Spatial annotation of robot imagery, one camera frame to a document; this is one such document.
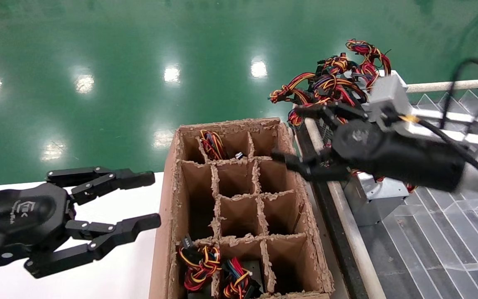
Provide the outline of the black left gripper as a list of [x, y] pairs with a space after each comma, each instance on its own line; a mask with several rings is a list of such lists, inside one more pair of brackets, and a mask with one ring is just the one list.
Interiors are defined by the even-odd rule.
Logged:
[[[36, 279], [99, 261], [114, 248], [135, 242], [142, 231], [159, 228], [157, 213], [116, 224], [73, 220], [73, 203], [82, 206], [115, 190], [156, 182], [154, 172], [89, 167], [52, 170], [32, 189], [0, 190], [0, 267], [28, 259], [24, 268]], [[71, 196], [64, 187], [72, 187]], [[88, 240], [55, 251], [68, 239]]]

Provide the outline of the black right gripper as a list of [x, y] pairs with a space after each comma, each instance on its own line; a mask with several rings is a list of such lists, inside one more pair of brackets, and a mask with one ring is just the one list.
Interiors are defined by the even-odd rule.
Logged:
[[[271, 152], [273, 161], [305, 181], [345, 181], [351, 168], [446, 192], [456, 190], [461, 181], [466, 162], [444, 142], [382, 131], [376, 124], [364, 122], [368, 120], [364, 110], [341, 102], [299, 105], [294, 112], [302, 118], [321, 119], [336, 130], [332, 150], [323, 148], [307, 157], [275, 149]], [[332, 157], [332, 152], [340, 159]]]

